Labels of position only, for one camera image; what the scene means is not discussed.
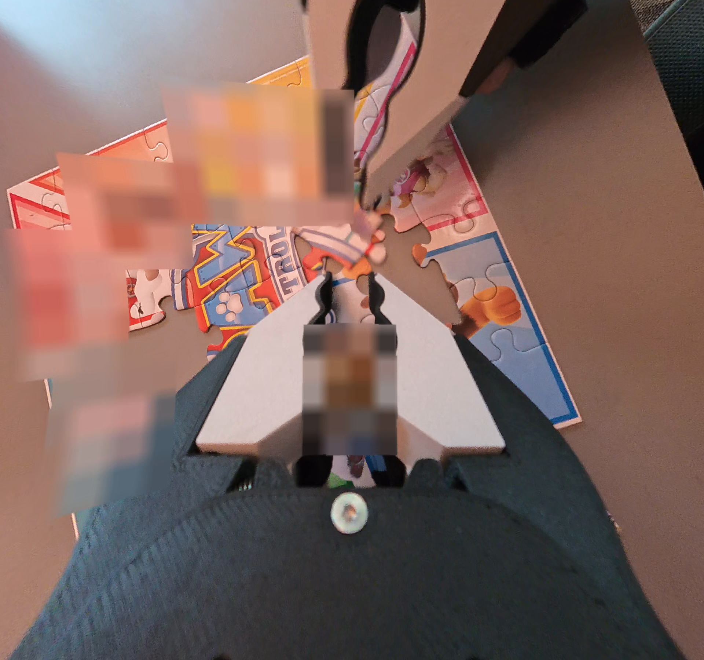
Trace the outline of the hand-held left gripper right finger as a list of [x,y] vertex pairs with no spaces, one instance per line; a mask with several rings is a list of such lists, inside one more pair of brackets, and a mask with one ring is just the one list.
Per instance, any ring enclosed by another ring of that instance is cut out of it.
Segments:
[[506,443],[453,332],[387,278],[369,277],[369,306],[397,333],[397,457],[410,474],[423,459],[501,453]]

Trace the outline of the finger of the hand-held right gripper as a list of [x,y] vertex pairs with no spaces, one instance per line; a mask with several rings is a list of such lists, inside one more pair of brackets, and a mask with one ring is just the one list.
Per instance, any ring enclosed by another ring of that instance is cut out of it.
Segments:
[[464,105],[460,89],[505,1],[425,0],[418,55],[389,100],[384,137],[367,162],[365,208]]
[[367,49],[385,0],[301,0],[316,87],[360,92]]

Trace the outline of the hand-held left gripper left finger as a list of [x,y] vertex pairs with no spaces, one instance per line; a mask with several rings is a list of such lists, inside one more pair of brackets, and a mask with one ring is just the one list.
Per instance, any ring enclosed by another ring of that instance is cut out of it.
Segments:
[[332,277],[315,278],[247,334],[196,438],[200,451],[277,459],[302,455],[304,326],[330,310]]

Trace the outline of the assembled cartoon jigsaw puzzle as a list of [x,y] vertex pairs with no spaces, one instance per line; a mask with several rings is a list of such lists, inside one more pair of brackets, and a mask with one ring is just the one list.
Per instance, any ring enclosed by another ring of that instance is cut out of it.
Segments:
[[[392,92],[408,72],[413,43],[400,54],[356,101],[355,154],[366,161],[383,131],[382,113]],[[250,84],[292,90],[311,86],[309,60],[298,59],[259,76]],[[172,162],[167,122],[138,130],[91,156],[154,163]],[[66,241],[47,243],[38,232],[67,232],[70,216],[63,179],[57,167],[7,191],[13,230],[29,232],[12,247],[31,250],[30,269],[57,266],[45,250],[61,249]],[[416,244],[413,256],[426,268],[436,260],[448,291],[452,292],[462,321],[452,325],[471,339],[510,377],[527,377],[523,385],[535,397],[554,425],[579,422],[574,401],[562,379],[541,326],[527,299],[515,267],[477,186],[457,136],[447,125],[429,150],[394,182],[392,197],[381,214],[391,214],[395,229],[404,233],[423,224],[433,239]],[[342,227],[238,227],[192,226],[191,267],[160,270],[149,279],[143,270],[128,270],[126,285],[129,330],[140,330],[163,320],[161,301],[171,291],[177,310],[195,311],[199,329],[217,327],[221,342],[208,347],[215,358],[235,338],[304,289],[330,260],[341,264],[332,273],[332,304],[328,321],[373,321],[368,298],[357,286],[360,276],[372,270],[370,261],[383,260],[385,249],[365,245],[349,226]]]

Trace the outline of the cartoon jigsaw puzzle piece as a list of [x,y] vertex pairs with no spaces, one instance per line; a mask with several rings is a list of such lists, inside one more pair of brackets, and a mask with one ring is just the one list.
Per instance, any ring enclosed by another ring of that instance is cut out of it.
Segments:
[[385,234],[381,229],[382,216],[374,209],[362,207],[358,198],[354,200],[353,222],[351,230],[365,247],[365,257],[374,265],[382,264],[386,259],[383,244]]

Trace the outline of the brown desk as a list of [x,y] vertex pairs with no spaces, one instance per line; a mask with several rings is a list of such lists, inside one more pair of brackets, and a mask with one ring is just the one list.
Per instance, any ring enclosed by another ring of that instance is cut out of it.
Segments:
[[[583,423],[562,431],[703,658],[703,193],[628,0],[456,130]],[[163,119],[162,84],[305,53],[298,0],[1,0],[1,193]]]

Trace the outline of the dark teal chair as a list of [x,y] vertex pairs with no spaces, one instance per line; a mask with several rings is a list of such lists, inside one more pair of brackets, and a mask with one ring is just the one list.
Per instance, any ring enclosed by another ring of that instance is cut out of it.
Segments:
[[644,37],[685,138],[703,128],[703,0],[675,0]]

